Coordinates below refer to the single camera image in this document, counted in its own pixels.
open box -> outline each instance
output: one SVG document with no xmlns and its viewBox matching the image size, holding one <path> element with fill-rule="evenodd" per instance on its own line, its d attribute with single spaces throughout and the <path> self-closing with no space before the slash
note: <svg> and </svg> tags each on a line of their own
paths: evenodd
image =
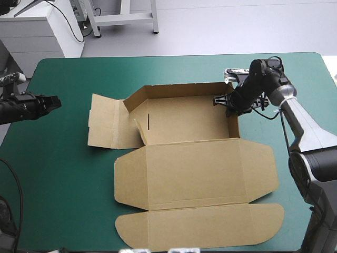
<svg viewBox="0 0 337 253">
<path fill-rule="evenodd" d="M 253 245 L 280 229 L 279 204 L 249 204 L 279 185 L 272 149 L 240 139 L 237 116 L 213 106 L 229 89 L 220 82 L 144 86 L 125 100 L 93 94 L 88 145 L 139 148 L 114 170 L 116 201 L 148 210 L 116 220 L 131 247 Z"/>
<path fill-rule="evenodd" d="M 88 145 L 127 149 L 143 143 L 238 138 L 237 116 L 226 118 L 226 108 L 212 103 L 228 89 L 219 82 L 149 85 L 126 100 L 93 94 Z"/>
</svg>

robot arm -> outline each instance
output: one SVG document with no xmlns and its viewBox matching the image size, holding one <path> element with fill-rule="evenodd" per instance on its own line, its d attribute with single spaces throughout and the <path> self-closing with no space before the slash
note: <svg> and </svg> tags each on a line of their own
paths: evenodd
<svg viewBox="0 0 337 253">
<path fill-rule="evenodd" d="M 288 146 L 290 172 L 304 201 L 314 205 L 300 252 L 334 252 L 337 136 L 322 129 L 297 101 L 296 89 L 284 74 L 280 58 L 254 60 L 249 70 L 227 69 L 225 83 L 229 82 L 238 82 L 238 86 L 232 93 L 214 98 L 214 104 L 227 106 L 227 116 L 263 108 L 269 104 L 266 97 L 279 107 L 281 116 L 285 115 L 295 135 Z"/>
</svg>

cardboard flap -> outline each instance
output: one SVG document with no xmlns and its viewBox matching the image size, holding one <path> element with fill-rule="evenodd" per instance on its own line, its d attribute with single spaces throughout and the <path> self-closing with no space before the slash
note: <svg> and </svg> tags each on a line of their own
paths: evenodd
<svg viewBox="0 0 337 253">
<path fill-rule="evenodd" d="M 116 229 L 132 248 L 216 248 L 255 245 L 280 229 L 279 204 L 239 204 L 152 211 L 119 216 Z"/>
<path fill-rule="evenodd" d="M 217 83 L 185 83 L 166 85 L 146 85 L 124 100 L 129 112 L 146 99 L 178 98 L 183 96 L 220 95 L 228 91 L 223 82 Z"/>
<path fill-rule="evenodd" d="M 137 149 L 115 161 L 115 199 L 148 209 L 146 150 Z"/>
<path fill-rule="evenodd" d="M 272 149 L 241 139 L 149 145 L 115 164 L 116 200 L 147 210 L 248 203 L 278 185 Z"/>
<path fill-rule="evenodd" d="M 122 100 L 93 94 L 88 125 L 90 146 L 127 149 L 143 145 L 137 126 Z"/>
</svg>

drawer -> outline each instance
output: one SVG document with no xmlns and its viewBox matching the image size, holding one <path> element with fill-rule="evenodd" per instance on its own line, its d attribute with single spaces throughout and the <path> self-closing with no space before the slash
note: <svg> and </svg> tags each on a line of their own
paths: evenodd
<svg viewBox="0 0 337 253">
<path fill-rule="evenodd" d="M 64 58 L 62 52 L 27 52 L 11 53 L 11 55 L 27 78 L 33 76 L 37 64 L 42 59 Z"/>
<path fill-rule="evenodd" d="M 0 38 L 36 36 L 54 36 L 47 20 L 0 20 Z"/>
<path fill-rule="evenodd" d="M 61 51 L 55 37 L 17 37 L 0 40 L 11 53 Z"/>
</svg>

unfolded cardboard box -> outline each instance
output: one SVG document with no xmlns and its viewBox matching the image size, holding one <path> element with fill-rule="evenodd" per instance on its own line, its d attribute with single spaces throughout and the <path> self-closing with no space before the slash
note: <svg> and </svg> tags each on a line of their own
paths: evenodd
<svg viewBox="0 0 337 253">
<path fill-rule="evenodd" d="M 126 100 L 93 95 L 89 145 L 139 148 L 115 162 L 115 199 L 147 212 L 120 216 L 133 248 L 253 245 L 284 210 L 249 204 L 278 185 L 269 146 L 240 139 L 237 117 L 213 106 L 223 83 L 144 86 Z"/>
</svg>

